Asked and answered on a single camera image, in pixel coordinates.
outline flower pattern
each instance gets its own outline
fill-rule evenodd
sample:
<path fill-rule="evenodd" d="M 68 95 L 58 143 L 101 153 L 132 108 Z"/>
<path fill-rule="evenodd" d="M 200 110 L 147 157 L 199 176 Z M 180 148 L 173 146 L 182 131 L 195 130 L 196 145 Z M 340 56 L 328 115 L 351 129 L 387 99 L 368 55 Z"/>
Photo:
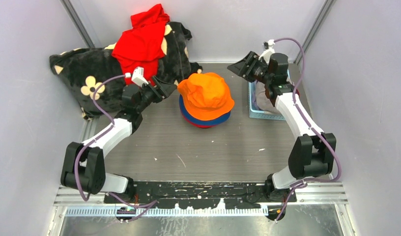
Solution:
<path fill-rule="evenodd" d="M 88 76 L 86 77 L 85 80 L 86 86 L 82 86 L 81 92 L 85 96 L 90 96 L 90 98 L 93 98 L 93 94 L 95 93 L 96 89 L 102 84 L 101 82 L 96 82 L 95 77 L 93 76 Z M 100 93 L 103 93 L 105 91 L 105 85 L 103 85 L 95 94 L 95 100 L 98 100 L 100 97 Z"/>

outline red garment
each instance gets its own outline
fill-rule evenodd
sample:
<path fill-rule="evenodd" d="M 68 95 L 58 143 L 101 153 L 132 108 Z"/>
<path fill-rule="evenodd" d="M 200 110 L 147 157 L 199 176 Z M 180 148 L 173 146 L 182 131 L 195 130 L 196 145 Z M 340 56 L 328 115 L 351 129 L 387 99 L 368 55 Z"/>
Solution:
<path fill-rule="evenodd" d="M 144 77 L 154 84 L 151 77 L 157 74 L 158 59 L 165 56 L 161 43 L 169 21 L 170 17 L 164 13 L 161 4 L 131 16 L 133 28 L 122 33 L 112 52 L 121 65 L 122 73 L 133 73 L 136 67 L 141 66 Z M 131 78 L 125 83 L 131 84 Z"/>

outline orange bucket hat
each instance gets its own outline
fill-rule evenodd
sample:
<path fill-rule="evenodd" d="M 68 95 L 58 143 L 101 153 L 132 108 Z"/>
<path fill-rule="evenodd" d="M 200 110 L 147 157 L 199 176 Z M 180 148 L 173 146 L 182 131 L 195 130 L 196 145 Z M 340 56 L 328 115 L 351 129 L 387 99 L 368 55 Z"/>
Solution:
<path fill-rule="evenodd" d="M 196 119 L 213 120 L 234 107 L 228 85 L 215 73 L 192 74 L 179 83 L 177 91 L 187 112 Z"/>

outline gray wood tabletop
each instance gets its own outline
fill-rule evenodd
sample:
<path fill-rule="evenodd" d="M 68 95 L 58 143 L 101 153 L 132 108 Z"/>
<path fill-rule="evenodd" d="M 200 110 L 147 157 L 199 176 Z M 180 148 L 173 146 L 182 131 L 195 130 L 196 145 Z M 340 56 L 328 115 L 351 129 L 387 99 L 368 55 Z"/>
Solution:
<path fill-rule="evenodd" d="M 143 122 L 105 160 L 108 173 L 134 180 L 264 181 L 287 165 L 294 138 L 285 121 L 249 118 L 248 83 L 227 70 L 227 64 L 203 64 L 230 87 L 235 106 L 223 124 L 200 129 L 187 123 L 179 109 L 179 93 L 143 112 Z M 296 65 L 289 67 L 297 81 Z M 306 96 L 301 100 L 309 110 Z M 97 131 L 109 124 L 98 121 Z"/>

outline light blue basket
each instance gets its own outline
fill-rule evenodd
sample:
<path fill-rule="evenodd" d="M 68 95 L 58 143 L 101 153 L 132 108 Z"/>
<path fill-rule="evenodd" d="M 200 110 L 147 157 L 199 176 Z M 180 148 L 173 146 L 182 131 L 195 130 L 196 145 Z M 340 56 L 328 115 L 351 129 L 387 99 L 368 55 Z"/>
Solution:
<path fill-rule="evenodd" d="M 271 112 L 262 111 L 260 108 L 256 107 L 253 103 L 253 96 L 256 93 L 256 84 L 248 83 L 248 112 L 250 118 L 257 119 L 274 119 L 274 120 L 286 120 L 282 115 L 275 115 Z"/>

